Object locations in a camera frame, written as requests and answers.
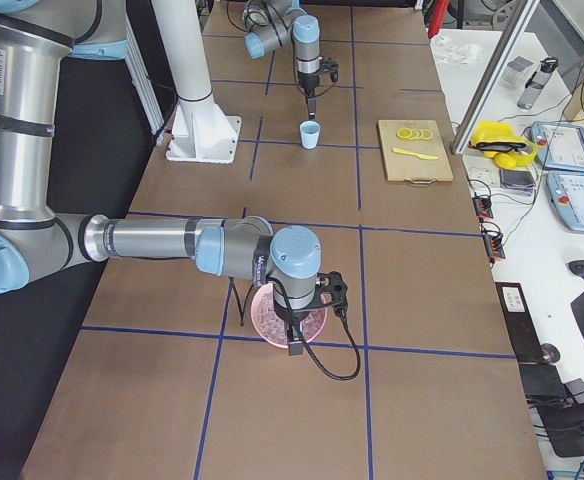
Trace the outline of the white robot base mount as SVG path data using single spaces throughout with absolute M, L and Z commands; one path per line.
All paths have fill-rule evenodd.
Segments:
M 166 158 L 232 163 L 242 120 L 215 102 L 195 3 L 154 0 L 152 7 L 178 97 Z

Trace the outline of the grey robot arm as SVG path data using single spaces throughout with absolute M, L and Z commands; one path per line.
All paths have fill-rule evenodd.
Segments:
M 319 20 L 299 1 L 248 1 L 241 21 L 252 59 L 287 45 L 292 47 L 293 76 L 305 99 L 308 119 L 315 120 L 317 98 L 339 79 L 338 63 L 321 54 Z
M 347 316 L 347 287 L 322 273 L 309 229 L 263 218 L 111 219 L 53 212 L 47 203 L 60 63 L 127 53 L 122 1 L 0 1 L 0 294 L 109 258 L 188 258 L 206 273 L 271 284 L 291 354 L 309 351 L 305 319 Z

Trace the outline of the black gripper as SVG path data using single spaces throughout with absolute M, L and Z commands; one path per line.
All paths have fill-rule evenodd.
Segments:
M 274 277 L 274 309 L 287 330 L 290 356 L 303 354 L 304 340 L 299 325 L 311 312 L 331 307 L 342 324 L 347 324 L 347 290 L 337 271 L 319 272 L 307 279 L 283 274 Z
M 298 58 L 298 85 L 306 98 L 309 119 L 316 118 L 315 91 L 320 86 L 321 77 L 325 75 L 329 76 L 332 85 L 338 82 L 338 63 L 332 58 Z

